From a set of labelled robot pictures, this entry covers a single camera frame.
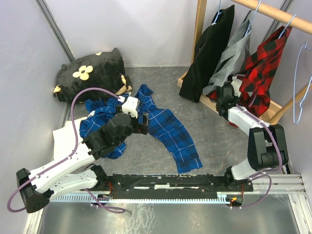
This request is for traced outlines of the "light blue wire hanger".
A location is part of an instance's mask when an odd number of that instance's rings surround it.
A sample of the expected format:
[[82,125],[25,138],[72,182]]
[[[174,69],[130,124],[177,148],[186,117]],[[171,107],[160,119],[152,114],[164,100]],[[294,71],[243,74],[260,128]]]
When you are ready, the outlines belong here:
[[292,16],[292,18],[289,20],[289,22],[286,24],[286,26],[284,27],[284,29],[281,31],[280,35],[278,36],[278,39],[280,39],[286,32],[288,26],[290,25],[290,23],[293,21],[293,19],[296,17],[297,14],[294,14]]

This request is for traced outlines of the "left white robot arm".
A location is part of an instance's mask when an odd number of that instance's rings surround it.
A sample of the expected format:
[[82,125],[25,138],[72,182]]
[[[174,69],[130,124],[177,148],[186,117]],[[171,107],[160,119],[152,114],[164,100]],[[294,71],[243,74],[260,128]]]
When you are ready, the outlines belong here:
[[148,134],[149,122],[147,113],[142,115],[142,120],[118,113],[107,124],[84,137],[65,158],[31,171],[25,168],[17,171],[23,209],[31,214],[61,195],[83,189],[105,189],[109,177],[101,166],[92,166],[77,175],[72,172],[112,153],[131,134]]

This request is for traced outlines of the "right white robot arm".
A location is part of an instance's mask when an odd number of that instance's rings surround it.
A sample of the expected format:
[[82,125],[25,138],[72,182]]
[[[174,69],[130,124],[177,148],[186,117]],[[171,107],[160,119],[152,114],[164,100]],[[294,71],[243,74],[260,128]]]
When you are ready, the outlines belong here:
[[248,136],[247,158],[227,169],[224,186],[234,191],[241,186],[241,181],[253,180],[268,172],[280,172],[289,162],[284,128],[264,122],[240,106],[239,97],[229,83],[218,87],[216,95],[219,115]]

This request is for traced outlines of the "red black plaid shirt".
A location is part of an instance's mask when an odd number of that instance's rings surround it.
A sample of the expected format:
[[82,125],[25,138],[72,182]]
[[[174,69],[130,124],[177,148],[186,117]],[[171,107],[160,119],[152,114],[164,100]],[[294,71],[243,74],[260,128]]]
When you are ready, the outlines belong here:
[[[242,85],[239,89],[241,92],[239,104],[246,107],[256,117],[263,115],[270,106],[269,88],[278,69],[292,27],[288,26],[285,34],[278,39],[283,29],[284,26],[279,27],[258,46],[255,53],[246,57],[244,70],[238,74],[242,79]],[[232,76],[228,77],[227,82],[232,80]],[[216,90],[206,96],[216,100]]]

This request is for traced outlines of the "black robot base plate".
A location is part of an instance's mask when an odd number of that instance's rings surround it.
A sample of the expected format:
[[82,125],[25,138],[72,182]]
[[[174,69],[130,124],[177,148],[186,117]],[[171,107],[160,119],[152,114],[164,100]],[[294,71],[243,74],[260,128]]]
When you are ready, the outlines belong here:
[[122,175],[113,174],[104,186],[91,191],[113,192],[114,198],[217,198],[218,192],[252,192],[247,179],[234,180],[229,173],[223,176],[203,175]]

